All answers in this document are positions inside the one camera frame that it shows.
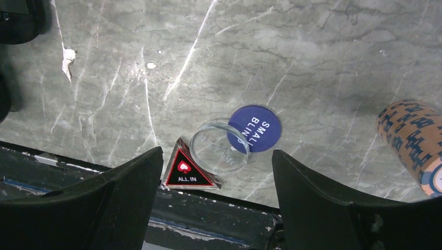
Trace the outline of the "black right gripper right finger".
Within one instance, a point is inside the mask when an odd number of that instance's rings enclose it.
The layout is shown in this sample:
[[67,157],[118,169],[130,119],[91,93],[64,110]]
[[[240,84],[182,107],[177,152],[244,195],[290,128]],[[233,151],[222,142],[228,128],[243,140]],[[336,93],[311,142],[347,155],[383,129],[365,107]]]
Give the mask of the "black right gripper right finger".
[[414,203],[367,194],[281,150],[272,166],[289,249],[441,249],[441,198]]

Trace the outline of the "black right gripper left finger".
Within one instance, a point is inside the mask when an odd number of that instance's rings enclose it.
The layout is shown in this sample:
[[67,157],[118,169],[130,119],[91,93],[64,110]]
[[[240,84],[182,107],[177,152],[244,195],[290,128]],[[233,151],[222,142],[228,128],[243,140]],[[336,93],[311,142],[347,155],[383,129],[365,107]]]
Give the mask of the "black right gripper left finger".
[[39,197],[1,202],[1,249],[141,249],[163,151]]

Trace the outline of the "blue small blind button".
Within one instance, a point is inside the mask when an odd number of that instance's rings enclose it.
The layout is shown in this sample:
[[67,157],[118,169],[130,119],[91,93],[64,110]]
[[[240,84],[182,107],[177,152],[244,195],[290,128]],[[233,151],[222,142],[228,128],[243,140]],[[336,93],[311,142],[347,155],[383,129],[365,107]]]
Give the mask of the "blue small blind button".
[[269,150],[277,144],[282,134],[277,115],[260,105],[239,108],[231,115],[228,124],[244,136],[252,153]]

